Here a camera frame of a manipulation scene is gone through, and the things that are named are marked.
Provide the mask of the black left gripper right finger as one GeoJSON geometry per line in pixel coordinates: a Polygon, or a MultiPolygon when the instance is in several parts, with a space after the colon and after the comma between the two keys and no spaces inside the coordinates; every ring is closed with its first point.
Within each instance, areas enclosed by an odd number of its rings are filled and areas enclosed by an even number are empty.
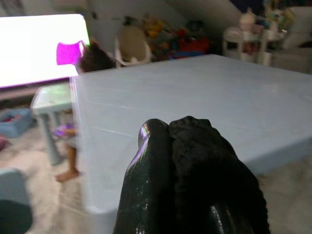
{"type": "Polygon", "coordinates": [[[243,213],[227,204],[214,204],[209,212],[210,234],[245,234],[246,219],[243,213]]]}

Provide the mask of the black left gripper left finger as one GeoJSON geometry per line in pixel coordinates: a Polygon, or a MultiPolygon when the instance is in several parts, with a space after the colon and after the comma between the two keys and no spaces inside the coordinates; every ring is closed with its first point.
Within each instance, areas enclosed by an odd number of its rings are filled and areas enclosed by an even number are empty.
{"type": "Polygon", "coordinates": [[[174,166],[168,124],[149,119],[138,133],[138,150],[122,185],[115,234],[175,231],[174,166]]]}

